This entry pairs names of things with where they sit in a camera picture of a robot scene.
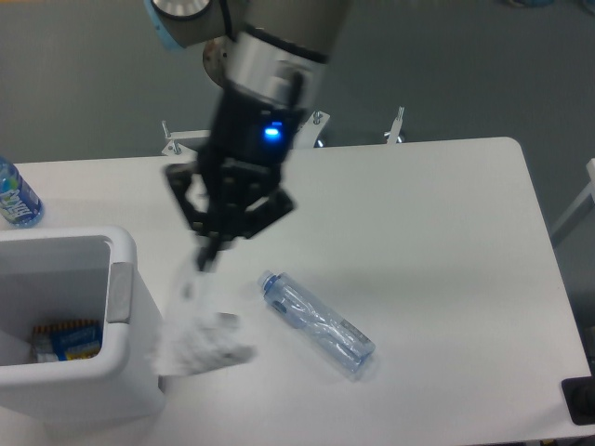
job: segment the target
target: bottle cap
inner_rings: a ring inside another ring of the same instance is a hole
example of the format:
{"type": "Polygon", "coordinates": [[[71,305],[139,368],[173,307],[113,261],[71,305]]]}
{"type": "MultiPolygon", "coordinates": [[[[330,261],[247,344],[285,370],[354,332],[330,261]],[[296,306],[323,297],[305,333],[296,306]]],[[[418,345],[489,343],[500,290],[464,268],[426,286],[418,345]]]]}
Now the bottle cap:
{"type": "Polygon", "coordinates": [[[276,278],[277,276],[267,269],[262,274],[260,274],[260,277],[258,278],[258,285],[263,291],[269,291],[269,288],[271,288],[271,285],[274,283],[274,279],[276,278]]]}

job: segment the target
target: gray floor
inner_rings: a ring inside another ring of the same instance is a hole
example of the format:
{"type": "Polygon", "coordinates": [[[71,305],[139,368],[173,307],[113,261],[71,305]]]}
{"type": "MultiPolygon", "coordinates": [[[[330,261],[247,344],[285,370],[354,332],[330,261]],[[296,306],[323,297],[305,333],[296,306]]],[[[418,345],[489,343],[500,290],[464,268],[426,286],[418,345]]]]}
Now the gray floor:
{"type": "MultiPolygon", "coordinates": [[[[317,107],[332,145],[376,143],[406,107],[409,141],[519,140],[551,224],[595,157],[595,16],[576,0],[357,0],[317,107]]],[[[208,128],[218,89],[202,48],[166,53],[140,0],[0,6],[0,152],[15,162],[144,156],[208,128]]],[[[558,250],[595,324],[595,216],[558,250]]]]}

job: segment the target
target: robotic arm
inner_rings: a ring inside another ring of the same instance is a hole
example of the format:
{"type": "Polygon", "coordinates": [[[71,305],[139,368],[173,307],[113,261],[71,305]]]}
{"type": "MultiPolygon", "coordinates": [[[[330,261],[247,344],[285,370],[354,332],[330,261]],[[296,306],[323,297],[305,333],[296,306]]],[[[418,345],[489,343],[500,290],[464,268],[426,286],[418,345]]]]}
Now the robotic arm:
{"type": "Polygon", "coordinates": [[[312,105],[350,0],[145,0],[166,46],[227,34],[235,42],[211,135],[190,164],[165,174],[201,243],[197,267],[294,209],[282,164],[312,105]],[[186,198],[198,174],[206,209],[186,198]]]}

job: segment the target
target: blue led light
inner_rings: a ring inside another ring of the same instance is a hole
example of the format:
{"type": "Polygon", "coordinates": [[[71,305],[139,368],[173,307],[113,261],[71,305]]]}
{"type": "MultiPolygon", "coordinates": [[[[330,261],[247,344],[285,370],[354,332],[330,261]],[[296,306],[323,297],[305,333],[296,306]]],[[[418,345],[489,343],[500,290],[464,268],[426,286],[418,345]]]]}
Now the blue led light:
{"type": "Polygon", "coordinates": [[[281,131],[275,127],[266,127],[264,129],[264,139],[267,142],[279,142],[281,140],[281,131]]]}

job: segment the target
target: bottle label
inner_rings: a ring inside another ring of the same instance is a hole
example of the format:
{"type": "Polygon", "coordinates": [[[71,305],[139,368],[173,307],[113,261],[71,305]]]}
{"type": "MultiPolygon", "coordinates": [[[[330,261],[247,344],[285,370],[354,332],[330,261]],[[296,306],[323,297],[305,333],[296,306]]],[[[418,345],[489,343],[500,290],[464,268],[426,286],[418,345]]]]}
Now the bottle label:
{"type": "Polygon", "coordinates": [[[352,335],[355,336],[355,338],[360,341],[362,344],[367,344],[368,342],[370,342],[370,339],[368,339],[368,337],[363,334],[362,332],[360,332],[357,328],[355,328],[351,323],[349,323],[347,320],[343,320],[341,321],[341,327],[346,328],[348,332],[350,332],[352,335]]]}
{"type": "Polygon", "coordinates": [[[26,223],[35,218],[40,208],[39,198],[24,181],[0,193],[0,214],[12,224],[26,223]]]}

